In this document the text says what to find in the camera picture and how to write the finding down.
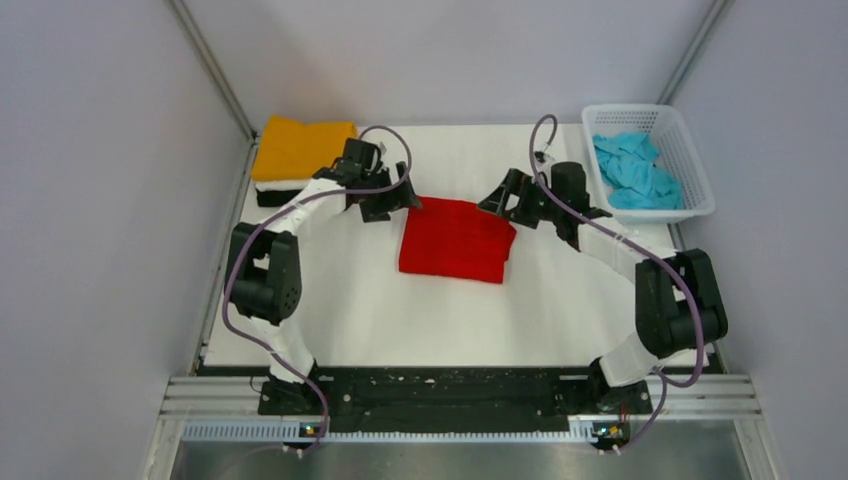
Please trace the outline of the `red t-shirt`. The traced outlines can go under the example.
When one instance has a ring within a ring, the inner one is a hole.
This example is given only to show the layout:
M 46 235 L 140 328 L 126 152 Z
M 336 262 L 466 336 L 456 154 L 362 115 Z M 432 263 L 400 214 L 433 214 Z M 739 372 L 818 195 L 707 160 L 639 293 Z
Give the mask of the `red t-shirt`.
M 408 211 L 398 270 L 490 284 L 504 282 L 516 229 L 468 201 L 423 197 Z

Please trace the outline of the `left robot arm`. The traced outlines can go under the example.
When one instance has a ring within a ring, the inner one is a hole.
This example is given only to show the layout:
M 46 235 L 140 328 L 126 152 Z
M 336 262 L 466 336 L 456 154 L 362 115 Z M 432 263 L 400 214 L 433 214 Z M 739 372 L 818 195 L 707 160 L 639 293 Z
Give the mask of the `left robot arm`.
M 365 223 L 388 221 L 398 210 L 420 207 L 410 179 L 412 160 L 389 168 L 383 154 L 377 144 L 346 140 L 340 156 L 319 168 L 275 213 L 257 224 L 241 222 L 231 232 L 223 323 L 269 357 L 259 407 L 263 415 L 329 411 L 312 375 L 316 359 L 293 318 L 304 293 L 300 244 L 353 206 Z

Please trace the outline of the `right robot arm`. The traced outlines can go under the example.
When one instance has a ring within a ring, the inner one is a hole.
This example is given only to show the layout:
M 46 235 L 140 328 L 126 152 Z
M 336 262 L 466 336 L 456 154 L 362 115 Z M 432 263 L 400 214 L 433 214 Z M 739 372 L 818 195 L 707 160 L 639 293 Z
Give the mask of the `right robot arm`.
M 728 320 L 710 257 L 631 239 L 611 213 L 592 206 L 586 173 L 574 162 L 531 174 L 511 169 L 477 207 L 535 229 L 551 223 L 574 250 L 610 267 L 634 287 L 635 330 L 589 366 L 586 397 L 612 412 L 652 374 L 688 388 L 704 370 L 705 347 L 723 338 Z

